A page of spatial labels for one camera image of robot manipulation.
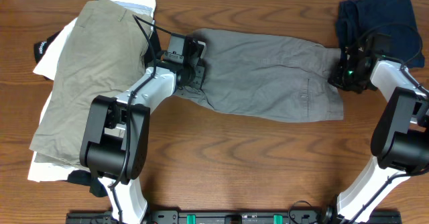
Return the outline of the grey shorts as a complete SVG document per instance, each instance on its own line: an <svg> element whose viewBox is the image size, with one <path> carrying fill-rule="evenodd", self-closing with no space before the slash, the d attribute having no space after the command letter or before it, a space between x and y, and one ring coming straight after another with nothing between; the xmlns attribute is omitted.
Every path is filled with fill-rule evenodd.
<svg viewBox="0 0 429 224"><path fill-rule="evenodd" d="M328 83L338 48L287 36L199 29L206 43L200 89L175 94L210 110L286 123L341 120L343 100Z"/></svg>

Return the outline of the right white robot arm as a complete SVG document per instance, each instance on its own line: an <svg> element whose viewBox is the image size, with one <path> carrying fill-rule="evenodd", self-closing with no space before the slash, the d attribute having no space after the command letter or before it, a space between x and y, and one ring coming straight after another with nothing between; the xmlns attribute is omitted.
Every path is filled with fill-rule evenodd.
<svg viewBox="0 0 429 224"><path fill-rule="evenodd" d="M428 90L403 60L384 55L377 56L369 81L387 101L371 137L372 156L319 223L366 223L395 187L428 173Z"/></svg>

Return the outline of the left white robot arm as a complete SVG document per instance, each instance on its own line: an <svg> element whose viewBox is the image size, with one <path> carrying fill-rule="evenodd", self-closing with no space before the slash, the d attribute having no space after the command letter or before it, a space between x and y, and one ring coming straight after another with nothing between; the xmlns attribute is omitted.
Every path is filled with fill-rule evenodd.
<svg viewBox="0 0 429 224"><path fill-rule="evenodd" d="M147 211L139 175L145 164L150 115L179 87L202 86L205 68L162 62L149 67L128 90L99 95L90 110L80 149L80 163L107 189L112 220L141 223Z"/></svg>

